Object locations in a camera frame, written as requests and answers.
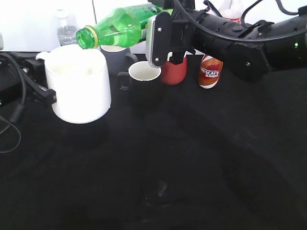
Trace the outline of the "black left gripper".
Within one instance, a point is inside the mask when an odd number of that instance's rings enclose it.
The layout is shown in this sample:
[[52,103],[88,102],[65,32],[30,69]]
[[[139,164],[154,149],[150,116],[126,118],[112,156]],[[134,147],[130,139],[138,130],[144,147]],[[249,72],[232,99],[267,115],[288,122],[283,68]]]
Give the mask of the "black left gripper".
[[36,52],[1,52],[0,67],[7,66],[14,80],[5,83],[0,81],[0,93],[8,95],[13,88],[21,90],[22,101],[28,99],[34,103],[48,107],[56,101],[56,92],[46,88],[46,74],[43,60],[36,60]]

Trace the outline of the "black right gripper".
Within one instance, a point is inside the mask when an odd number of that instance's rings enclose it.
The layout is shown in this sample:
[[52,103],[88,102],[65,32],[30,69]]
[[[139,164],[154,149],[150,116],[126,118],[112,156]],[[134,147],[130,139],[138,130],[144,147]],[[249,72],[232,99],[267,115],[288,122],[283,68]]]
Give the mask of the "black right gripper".
[[150,0],[163,10],[148,20],[145,55],[151,67],[159,68],[167,60],[177,65],[188,52],[195,54],[192,35],[195,27],[187,13],[195,12],[193,0]]

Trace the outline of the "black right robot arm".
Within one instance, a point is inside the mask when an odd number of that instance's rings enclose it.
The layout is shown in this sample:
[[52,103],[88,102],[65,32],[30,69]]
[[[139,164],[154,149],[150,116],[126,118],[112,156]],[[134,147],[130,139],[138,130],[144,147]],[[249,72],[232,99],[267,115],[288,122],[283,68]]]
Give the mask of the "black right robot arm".
[[225,62],[247,81],[257,81],[271,70],[307,65],[306,7],[299,8],[291,19],[250,26],[194,7],[192,0],[150,0],[118,8],[96,26],[79,30],[76,44],[41,52],[36,59],[44,61],[47,72],[83,80],[106,68],[98,46],[128,48],[144,41],[152,69],[159,69],[168,59],[180,64],[186,52],[195,51]]

